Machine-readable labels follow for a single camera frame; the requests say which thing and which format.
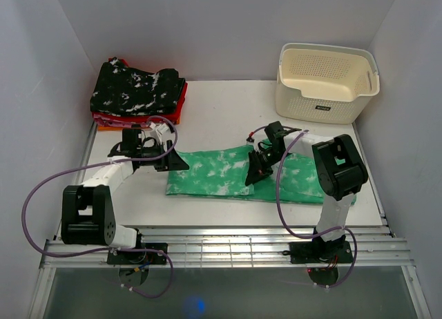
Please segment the green tie-dye trousers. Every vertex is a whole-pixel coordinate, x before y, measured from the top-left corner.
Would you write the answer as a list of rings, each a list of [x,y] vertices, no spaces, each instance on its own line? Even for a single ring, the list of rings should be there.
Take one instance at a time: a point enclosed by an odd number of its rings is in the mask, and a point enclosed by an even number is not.
[[[247,186],[250,151],[252,147],[244,145],[219,151],[180,152],[189,169],[169,173],[166,194],[274,202],[279,165],[271,167],[270,177]],[[322,204],[324,199],[314,160],[301,154],[289,154],[280,175],[280,200]]]

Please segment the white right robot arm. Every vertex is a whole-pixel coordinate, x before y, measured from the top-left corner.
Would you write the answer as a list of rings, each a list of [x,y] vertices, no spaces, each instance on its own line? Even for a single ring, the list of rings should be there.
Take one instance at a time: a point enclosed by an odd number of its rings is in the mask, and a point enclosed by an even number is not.
[[[262,130],[268,144],[256,142],[253,133],[247,137],[253,150],[249,152],[245,184],[249,186],[267,179],[273,173],[272,167],[277,165],[276,186],[280,186],[285,158],[298,153],[313,159],[318,182],[325,194],[314,232],[298,234],[297,241],[289,243],[284,255],[293,264],[327,263],[332,267],[355,262],[357,243],[347,241],[351,231],[345,225],[356,194],[368,181],[368,173],[353,139],[347,134],[318,136],[308,130],[284,127],[280,122],[272,122]]]

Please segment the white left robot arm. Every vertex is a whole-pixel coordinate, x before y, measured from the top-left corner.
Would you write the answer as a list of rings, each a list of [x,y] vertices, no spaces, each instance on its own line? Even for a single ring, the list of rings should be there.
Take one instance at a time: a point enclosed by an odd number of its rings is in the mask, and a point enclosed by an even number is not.
[[[140,129],[124,129],[121,142],[108,154],[109,164],[80,185],[64,189],[61,239],[65,244],[122,249],[123,256],[134,264],[146,257],[146,246],[137,240],[137,230],[116,222],[112,194],[142,166],[152,166],[157,172],[189,170],[174,142],[162,141],[168,129],[161,125],[144,139]]]

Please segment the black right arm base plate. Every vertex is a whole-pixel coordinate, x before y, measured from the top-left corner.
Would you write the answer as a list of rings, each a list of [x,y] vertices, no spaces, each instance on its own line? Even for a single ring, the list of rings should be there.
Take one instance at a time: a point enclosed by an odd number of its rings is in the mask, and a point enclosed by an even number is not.
[[[290,242],[289,249],[282,252],[290,257],[292,264],[338,264],[352,263],[354,256],[348,241],[340,244],[320,245],[317,242]]]

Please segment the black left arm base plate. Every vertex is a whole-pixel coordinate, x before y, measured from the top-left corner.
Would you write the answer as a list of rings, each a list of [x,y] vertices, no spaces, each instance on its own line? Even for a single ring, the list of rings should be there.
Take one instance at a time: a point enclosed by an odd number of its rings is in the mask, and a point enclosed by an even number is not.
[[[164,265],[167,259],[158,251],[168,253],[169,245],[165,242],[141,243],[136,246],[136,252],[116,251],[109,252],[106,260],[111,265],[137,265],[154,264]]]

